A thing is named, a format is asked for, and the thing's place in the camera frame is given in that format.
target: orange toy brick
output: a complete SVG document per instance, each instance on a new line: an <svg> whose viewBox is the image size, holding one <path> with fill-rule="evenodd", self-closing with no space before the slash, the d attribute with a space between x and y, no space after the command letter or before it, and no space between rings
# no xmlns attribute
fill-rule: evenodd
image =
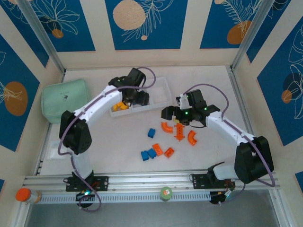
<svg viewBox="0 0 303 227"><path fill-rule="evenodd" d="M160 146L159 146L158 143L154 144L154 145L152 146L152 148L156 151L157 156L160 156L160 155L163 154L163 151L162 151L162 149L160 148Z"/></svg>
<svg viewBox="0 0 303 227"><path fill-rule="evenodd" d="M177 134L176 134L176 138L177 140L181 141L185 138L185 136L183 136L183 128L185 127L184 125L182 124L177 124L175 125L175 127L177 128Z"/></svg>
<svg viewBox="0 0 303 227"><path fill-rule="evenodd" d="M161 122L161 128L167 133L173 133L173 127L168 126L166 122Z"/></svg>
<svg viewBox="0 0 303 227"><path fill-rule="evenodd" d="M165 151L164 155L169 158L170 156L173 155L173 153L175 153L173 148L168 148L167 151Z"/></svg>
<svg viewBox="0 0 303 227"><path fill-rule="evenodd" d="M189 132L189 134L188 134L188 136L187 136L187 139L188 139L188 142L192 145L192 146L194 146L196 143L197 143L197 140L194 138L194 136L195 136L195 132L194 131L190 131Z"/></svg>

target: purple cable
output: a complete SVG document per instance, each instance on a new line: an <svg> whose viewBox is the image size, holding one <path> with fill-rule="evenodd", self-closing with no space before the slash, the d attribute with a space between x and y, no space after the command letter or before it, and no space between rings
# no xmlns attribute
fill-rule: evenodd
<svg viewBox="0 0 303 227"><path fill-rule="evenodd" d="M91 104L89 104L85 109L84 109L84 111L88 111L97 101L99 101L100 99L102 99L103 97L105 97L105 96L107 96L108 94L110 94L110 93L112 93L112 92L114 92L114 91L118 91L118 90L121 90L121 89L128 89L128 88L130 88L130 89L147 89L147 88L150 88L150 87L152 87L154 84L155 84L155 82L156 82L156 74L150 69L150 68L147 68L147 67L138 67L137 68L138 70L139 69L146 69L146 70L149 70L151 73L152 73L152 75L153 75L153 78L154 78L154 80L153 80L153 82L149 85L149 86L146 86L146 87L135 87L135 86L122 86L122 87L116 87L116 88L114 88L114 89L112 89L112 90L109 90L109 91L107 91L105 94L104 94L104 96L103 95L101 95L100 97L98 97L96 100L94 100ZM99 209L100 209L100 207L101 207L101 198L100 198L100 196L98 195L98 193L96 192L96 190L94 190L81 176L80 176L80 174L79 174L79 172L78 172L78 170L77 170L77 168L76 168L76 166L75 166L75 163L74 163L74 160L73 160L73 156L72 156L72 153L71 152L65 152L65 153L61 153L60 152L60 150L61 150L61 147L62 147L62 144L63 144L63 141L64 141L64 139L65 139L65 136L66 136L66 134L67 134L67 132L69 131L69 129L71 128L71 126L82 116L84 114L84 112L80 112L72 121L71 121L71 123L66 127L66 129L65 129L65 131L64 131L64 133L63 133L63 135L62 135L62 137L61 137L61 139L60 139L60 143L59 143L59 146L58 146L58 154L59 155L70 155L71 156L71 165L72 165L72 167L73 167L73 169L74 169L74 172L75 172L75 174L79 177L79 179L81 180L81 181L83 181L84 183L85 183L85 185L97 196L97 198L98 198L98 200L99 200L99 206L95 209L95 210L85 210L85 209L83 209L83 208L81 208L82 210L84 210L84 211L86 211L86 212L96 212L96 211L98 211Z"/></svg>
<svg viewBox="0 0 303 227"><path fill-rule="evenodd" d="M232 124L230 124L227 120L223 119L224 114L225 114L226 110L227 110L228 107L229 107L229 100L228 100L228 97L226 96L226 94L225 94L222 90L220 90L218 87L216 87L216 86L214 86L214 85L211 85L211 84L196 84L196 85L192 86L190 89L188 89L186 92L184 92L183 94L185 95L188 91L192 90L193 88L195 88L195 87L197 87L197 86L209 86L209 87L213 87L214 89L218 90L218 91L224 96L224 98L225 98L225 100L226 100L226 107L225 107L225 109L222 111L221 118L222 118L222 120L223 120L227 125L229 125L230 127L232 127L236 132L238 132L238 133L241 135L242 132L241 132L239 129L237 129L235 126L233 126ZM243 138L246 139L246 140L248 141L248 143L250 143L250 145L251 145L251 146L255 149L255 151L257 152L257 154L258 154L258 156L260 157L260 159L261 159L263 165L265 166L265 169L266 169L267 172L268 172L268 175L269 175L269 177L270 177L270 180L271 180L271 183L272 183L272 184L269 184L269 183L267 183L267 182L264 182L264 181L262 181L262 180L260 180L260 179L257 179L257 181L258 181L258 182L261 182L261 183L263 183L263 184L265 184L265 185L267 185L267 186L275 187L275 185L276 185L275 179L274 179L272 173L270 172L270 169L269 169L269 167L268 167L268 165L267 165L265 159L263 158L261 152L259 151L259 149L257 148L257 146L256 146L256 145L255 145L247 136L244 135ZM244 188L245 188L245 184L244 184L244 186L243 186L241 192L240 192L239 194L237 194L236 196L240 195L240 194L244 191Z"/></svg>

